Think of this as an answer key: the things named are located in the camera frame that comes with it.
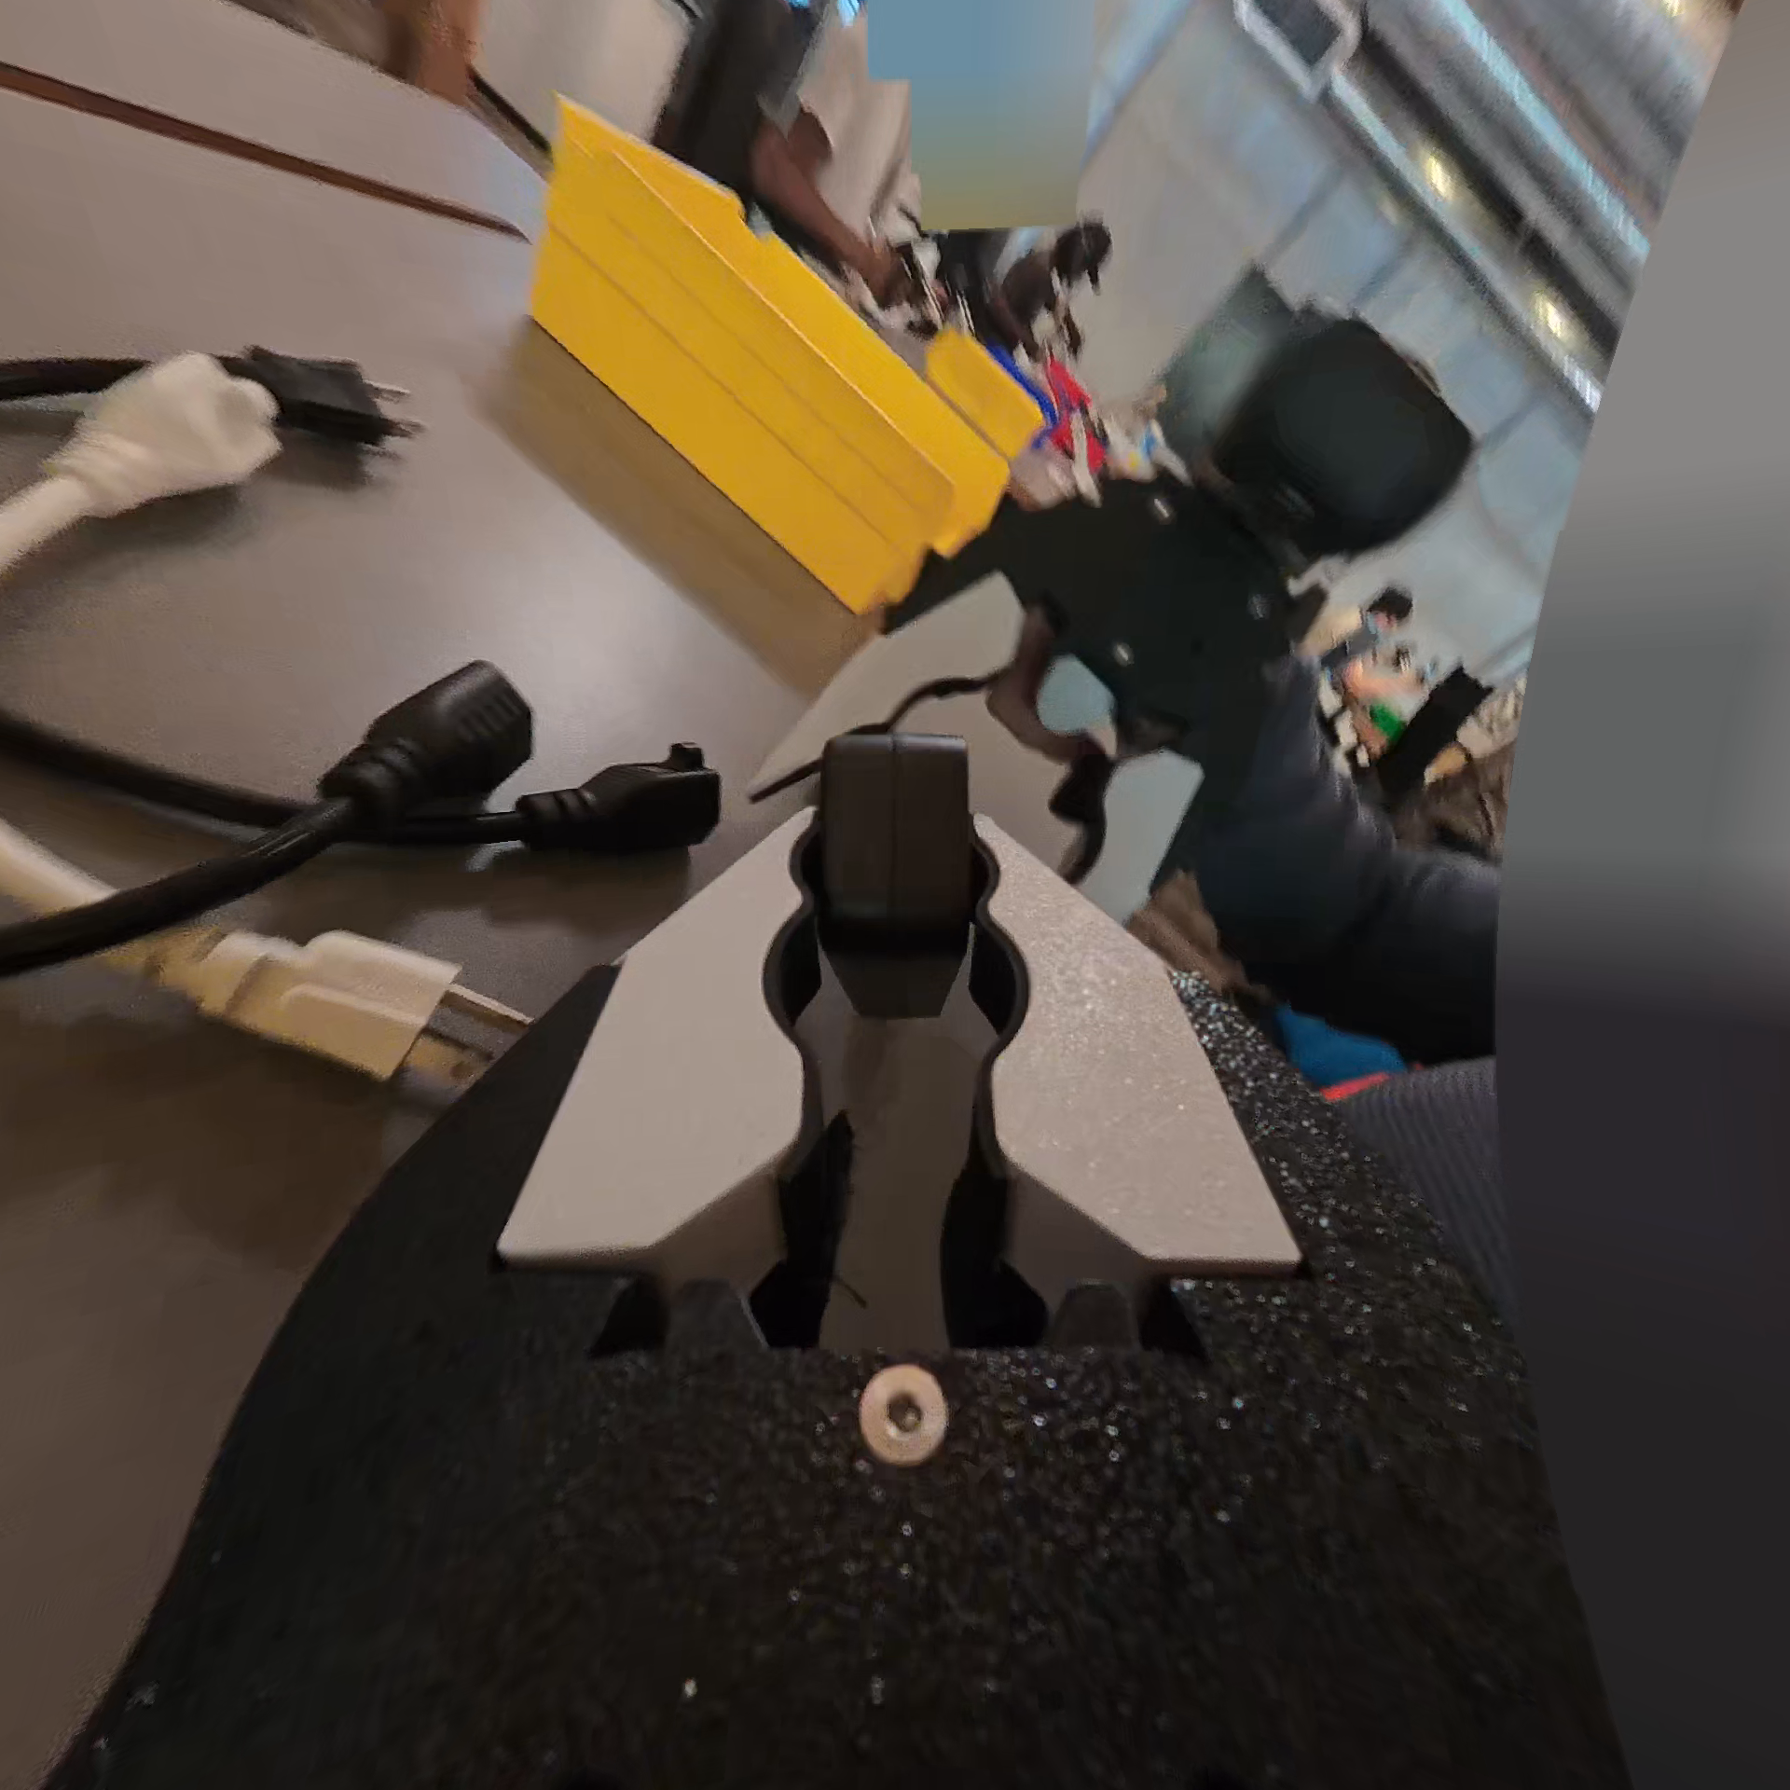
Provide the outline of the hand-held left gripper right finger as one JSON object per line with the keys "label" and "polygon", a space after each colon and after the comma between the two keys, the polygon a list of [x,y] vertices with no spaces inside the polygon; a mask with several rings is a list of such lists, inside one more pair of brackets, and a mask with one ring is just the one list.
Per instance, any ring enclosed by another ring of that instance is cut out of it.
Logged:
{"label": "hand-held left gripper right finger", "polygon": [[1077,1287],[1141,1331],[1169,1283],[1304,1273],[1169,968],[988,815],[969,1002],[990,1050],[945,1209],[951,1346],[1039,1346]]}

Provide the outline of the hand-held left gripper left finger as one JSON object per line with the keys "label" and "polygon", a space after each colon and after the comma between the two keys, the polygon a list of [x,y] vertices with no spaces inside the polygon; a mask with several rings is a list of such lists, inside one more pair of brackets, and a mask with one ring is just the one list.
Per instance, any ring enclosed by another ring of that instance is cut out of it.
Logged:
{"label": "hand-held left gripper left finger", "polygon": [[512,1269],[597,1269],[672,1302],[738,1290],[770,1346],[816,1346],[854,1129],[797,1023],[822,988],[800,809],[619,965],[501,1232]]}

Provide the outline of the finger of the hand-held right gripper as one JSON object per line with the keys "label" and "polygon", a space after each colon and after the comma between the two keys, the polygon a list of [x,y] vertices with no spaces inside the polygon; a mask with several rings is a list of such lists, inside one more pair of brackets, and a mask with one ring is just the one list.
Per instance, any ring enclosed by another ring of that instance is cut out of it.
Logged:
{"label": "finger of the hand-held right gripper", "polygon": [[749,775],[746,797],[773,800],[780,789],[797,784],[796,771],[816,763],[835,737],[897,720],[900,729],[954,732],[969,743],[975,804],[1049,804],[1050,761],[990,714],[984,687],[904,707],[932,683],[984,683],[1008,669],[1022,619],[1010,581],[988,574],[929,616],[870,637]]}

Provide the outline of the yellow plastic bin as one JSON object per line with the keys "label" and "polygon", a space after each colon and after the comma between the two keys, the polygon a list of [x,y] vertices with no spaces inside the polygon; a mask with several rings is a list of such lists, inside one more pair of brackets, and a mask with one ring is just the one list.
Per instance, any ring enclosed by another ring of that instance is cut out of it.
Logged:
{"label": "yellow plastic bin", "polygon": [[734,191],[557,96],[531,320],[856,616],[969,549],[1021,433],[921,371]]}

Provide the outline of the person's right forearm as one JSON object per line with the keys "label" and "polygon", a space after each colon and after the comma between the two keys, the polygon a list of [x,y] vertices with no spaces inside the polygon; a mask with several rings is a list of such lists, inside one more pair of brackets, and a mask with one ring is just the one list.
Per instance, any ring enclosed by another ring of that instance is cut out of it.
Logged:
{"label": "person's right forearm", "polygon": [[1394,837],[1330,761],[1308,660],[1266,673],[1250,775],[1184,864],[1222,946],[1283,1003],[1406,1063],[1495,1056],[1501,871]]}

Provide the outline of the black office chair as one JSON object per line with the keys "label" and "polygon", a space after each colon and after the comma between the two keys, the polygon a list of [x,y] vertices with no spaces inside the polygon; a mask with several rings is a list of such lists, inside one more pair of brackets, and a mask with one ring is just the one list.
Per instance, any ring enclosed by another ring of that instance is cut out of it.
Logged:
{"label": "black office chair", "polygon": [[1397,544],[1452,498],[1475,448],[1403,348],[1360,317],[1304,306],[1205,458],[1256,534],[1308,565]]}

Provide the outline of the small yellow bin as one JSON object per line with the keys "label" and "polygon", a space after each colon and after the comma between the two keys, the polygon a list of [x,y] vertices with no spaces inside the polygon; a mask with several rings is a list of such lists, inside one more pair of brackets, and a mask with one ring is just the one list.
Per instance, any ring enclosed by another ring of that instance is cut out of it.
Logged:
{"label": "small yellow bin", "polygon": [[1049,433],[1039,395],[969,333],[940,328],[925,348],[923,371],[929,386],[1008,462]]}

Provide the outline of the person's dark clothing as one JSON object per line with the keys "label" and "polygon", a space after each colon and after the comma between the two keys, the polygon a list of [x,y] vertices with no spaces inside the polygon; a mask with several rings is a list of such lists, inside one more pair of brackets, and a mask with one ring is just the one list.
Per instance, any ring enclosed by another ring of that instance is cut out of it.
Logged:
{"label": "person's dark clothing", "polygon": [[1426,1203],[1452,1253],[1517,1327],[1495,1058],[1369,1073],[1334,1083],[1324,1095],[1345,1129]]}

